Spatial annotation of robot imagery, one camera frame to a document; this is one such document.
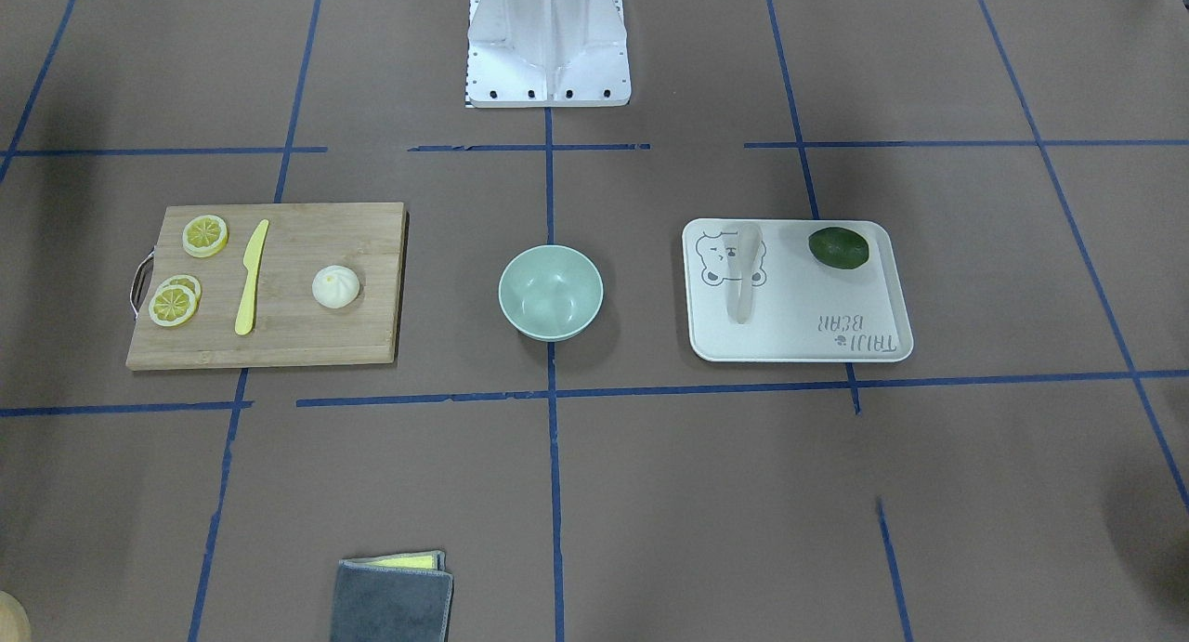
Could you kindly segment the white ceramic spoon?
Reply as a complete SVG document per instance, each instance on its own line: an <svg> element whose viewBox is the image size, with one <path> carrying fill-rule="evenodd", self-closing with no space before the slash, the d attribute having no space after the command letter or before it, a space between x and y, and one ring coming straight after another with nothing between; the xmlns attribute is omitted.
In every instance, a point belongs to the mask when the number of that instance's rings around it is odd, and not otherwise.
<svg viewBox="0 0 1189 642"><path fill-rule="evenodd" d="M738 289L729 316L735 325L747 325L754 311L754 273L760 260L762 235L756 224L740 224L726 240L726 266L738 275Z"/></svg>

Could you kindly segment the white steamed bun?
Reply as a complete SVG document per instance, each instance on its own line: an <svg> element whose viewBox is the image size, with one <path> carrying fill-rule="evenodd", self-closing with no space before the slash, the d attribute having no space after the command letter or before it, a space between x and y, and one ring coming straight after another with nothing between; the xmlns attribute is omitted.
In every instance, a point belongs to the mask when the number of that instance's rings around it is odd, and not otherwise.
<svg viewBox="0 0 1189 642"><path fill-rule="evenodd" d="M361 281L354 270L341 265L320 269L312 281L313 298L328 310L347 307L360 290Z"/></svg>

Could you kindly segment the light green bowl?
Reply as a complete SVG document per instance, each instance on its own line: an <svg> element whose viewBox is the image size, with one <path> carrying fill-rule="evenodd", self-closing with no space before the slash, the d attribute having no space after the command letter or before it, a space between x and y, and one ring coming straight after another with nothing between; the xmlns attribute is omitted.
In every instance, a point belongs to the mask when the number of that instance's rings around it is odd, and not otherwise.
<svg viewBox="0 0 1189 642"><path fill-rule="evenodd" d="M501 311L531 340L555 344L586 331L606 296L603 275L568 245L527 248L508 262L498 282Z"/></svg>

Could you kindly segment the cream bear tray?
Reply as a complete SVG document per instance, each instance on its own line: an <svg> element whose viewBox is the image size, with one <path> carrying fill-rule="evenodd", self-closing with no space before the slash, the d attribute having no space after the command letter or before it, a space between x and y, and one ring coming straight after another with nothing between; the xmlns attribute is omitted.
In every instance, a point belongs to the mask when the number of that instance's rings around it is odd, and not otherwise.
<svg viewBox="0 0 1189 642"><path fill-rule="evenodd" d="M761 231L754 273L754 311L735 325L738 275L726 240L740 224ZM828 268L809 252L809 237L828 220L696 218L681 231L688 344L709 361L901 361L916 341L883 227L841 220L866 237L870 259L851 270Z"/></svg>

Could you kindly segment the dark green avocado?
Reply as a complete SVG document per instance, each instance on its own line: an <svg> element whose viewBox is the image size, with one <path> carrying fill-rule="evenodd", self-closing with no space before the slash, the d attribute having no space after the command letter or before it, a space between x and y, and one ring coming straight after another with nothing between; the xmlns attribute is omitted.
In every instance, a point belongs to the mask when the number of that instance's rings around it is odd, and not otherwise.
<svg viewBox="0 0 1189 642"><path fill-rule="evenodd" d="M866 237L844 227L816 229L809 237L809 252L816 262L833 269L858 269L870 259Z"/></svg>

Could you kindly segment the yellow sponge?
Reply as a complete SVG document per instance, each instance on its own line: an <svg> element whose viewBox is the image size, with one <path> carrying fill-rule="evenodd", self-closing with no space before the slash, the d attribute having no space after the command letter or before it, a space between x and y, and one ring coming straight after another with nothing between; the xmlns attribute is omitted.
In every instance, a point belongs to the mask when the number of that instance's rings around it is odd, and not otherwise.
<svg viewBox="0 0 1189 642"><path fill-rule="evenodd" d="M441 569L442 560L440 552L420 552L360 558L357 562L377 569Z"/></svg>

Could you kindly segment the bamboo cutting board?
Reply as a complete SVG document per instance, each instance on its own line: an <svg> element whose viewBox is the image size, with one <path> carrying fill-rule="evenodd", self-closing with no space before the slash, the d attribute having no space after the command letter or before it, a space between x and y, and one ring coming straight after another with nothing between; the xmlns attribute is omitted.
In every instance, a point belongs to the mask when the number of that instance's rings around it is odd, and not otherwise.
<svg viewBox="0 0 1189 642"><path fill-rule="evenodd" d="M195 258L181 232L193 218L224 218L226 247ZM243 252L260 219L270 220L256 287L254 329L234 333L241 302ZM141 308L131 336L133 371L222 370L319 364L375 364L395 358L404 268L407 210L402 203L175 204L166 207L155 244L152 285L175 273L203 283L187 323L162 328ZM320 269L341 265L361 281L340 310L319 306L312 282Z"/></svg>

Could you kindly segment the yellow plastic knife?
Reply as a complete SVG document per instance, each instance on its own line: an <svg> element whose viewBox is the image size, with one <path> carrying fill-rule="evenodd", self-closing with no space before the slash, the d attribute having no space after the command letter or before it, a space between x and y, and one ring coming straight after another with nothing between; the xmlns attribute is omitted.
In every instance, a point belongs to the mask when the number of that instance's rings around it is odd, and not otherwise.
<svg viewBox="0 0 1189 642"><path fill-rule="evenodd" d="M246 336L254 329L256 287L258 287L268 228L270 228L270 220L260 219L252 231L245 252L243 252L245 281L243 281L241 302L239 302L234 321L234 333L238 336Z"/></svg>

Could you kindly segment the grey folded cloth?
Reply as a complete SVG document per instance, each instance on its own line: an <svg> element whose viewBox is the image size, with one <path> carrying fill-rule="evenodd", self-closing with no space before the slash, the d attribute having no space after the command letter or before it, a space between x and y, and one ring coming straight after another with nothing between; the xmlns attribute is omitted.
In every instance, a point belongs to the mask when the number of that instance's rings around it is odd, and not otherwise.
<svg viewBox="0 0 1189 642"><path fill-rule="evenodd" d="M446 641L453 574L441 569L377 569L346 558L336 566L331 641Z"/></svg>

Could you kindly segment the lemon slice upper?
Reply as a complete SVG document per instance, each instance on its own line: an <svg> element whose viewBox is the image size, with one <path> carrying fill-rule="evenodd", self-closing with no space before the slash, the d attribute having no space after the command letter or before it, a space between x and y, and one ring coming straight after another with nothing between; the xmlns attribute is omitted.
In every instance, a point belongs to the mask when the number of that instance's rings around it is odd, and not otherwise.
<svg viewBox="0 0 1189 642"><path fill-rule="evenodd" d="M226 247L228 239L226 220L213 214L193 218L181 232L183 251L195 258L218 254Z"/></svg>

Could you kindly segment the lemon slice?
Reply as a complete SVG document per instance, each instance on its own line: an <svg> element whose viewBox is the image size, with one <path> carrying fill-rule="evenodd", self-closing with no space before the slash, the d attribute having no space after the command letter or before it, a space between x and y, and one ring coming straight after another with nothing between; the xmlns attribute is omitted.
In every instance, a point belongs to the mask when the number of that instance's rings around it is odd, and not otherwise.
<svg viewBox="0 0 1189 642"><path fill-rule="evenodd" d="M150 319L162 328L180 327L195 315L197 306L197 295L189 287L170 283L158 289L150 300Z"/></svg>
<svg viewBox="0 0 1189 642"><path fill-rule="evenodd" d="M226 220L213 214L193 218L181 232L183 251L195 258L218 254L226 247L228 239Z"/></svg>
<svg viewBox="0 0 1189 642"><path fill-rule="evenodd" d="M157 292L164 291L166 287L185 287L185 289L190 290L191 294L195 295L196 300L200 300L201 296L203 296L203 283L200 282L200 279L196 278L195 275L190 273L170 275L169 278L162 281L161 285L157 287Z"/></svg>

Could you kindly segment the lemon slice lower back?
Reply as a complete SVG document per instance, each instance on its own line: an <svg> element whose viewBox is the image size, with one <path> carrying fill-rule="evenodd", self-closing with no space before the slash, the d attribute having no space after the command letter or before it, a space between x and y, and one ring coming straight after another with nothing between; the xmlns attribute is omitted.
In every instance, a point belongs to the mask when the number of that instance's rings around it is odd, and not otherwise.
<svg viewBox="0 0 1189 642"><path fill-rule="evenodd" d="M203 296L203 283L200 282L200 279L196 278L195 275L190 273L170 275L169 278L162 281L161 285L157 287L157 292L164 291L166 287L185 287L185 289L190 290L191 294L195 295L196 300L200 300L201 296Z"/></svg>

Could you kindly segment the lemon slice lower front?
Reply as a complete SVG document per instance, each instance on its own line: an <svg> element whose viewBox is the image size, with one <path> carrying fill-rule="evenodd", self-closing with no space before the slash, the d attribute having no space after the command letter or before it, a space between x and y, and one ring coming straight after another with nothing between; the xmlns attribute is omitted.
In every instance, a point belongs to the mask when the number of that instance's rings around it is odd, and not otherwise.
<svg viewBox="0 0 1189 642"><path fill-rule="evenodd" d="M195 315L197 306L197 295L189 287L170 283L158 289L150 300L150 319L162 328L180 327Z"/></svg>

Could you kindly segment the wooden stand base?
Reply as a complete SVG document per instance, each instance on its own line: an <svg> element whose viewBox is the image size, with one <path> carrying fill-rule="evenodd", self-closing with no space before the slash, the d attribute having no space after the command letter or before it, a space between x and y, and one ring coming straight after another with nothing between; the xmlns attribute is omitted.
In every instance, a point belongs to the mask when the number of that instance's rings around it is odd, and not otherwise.
<svg viewBox="0 0 1189 642"><path fill-rule="evenodd" d="M0 592L1 642L29 642L33 638L26 609L8 592Z"/></svg>

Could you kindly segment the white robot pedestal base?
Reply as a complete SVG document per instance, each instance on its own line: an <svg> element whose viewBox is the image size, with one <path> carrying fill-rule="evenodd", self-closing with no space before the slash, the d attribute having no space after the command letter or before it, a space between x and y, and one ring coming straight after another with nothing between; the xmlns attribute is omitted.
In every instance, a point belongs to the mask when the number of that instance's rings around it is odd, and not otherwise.
<svg viewBox="0 0 1189 642"><path fill-rule="evenodd" d="M625 106L633 75L623 0L468 0L464 103Z"/></svg>

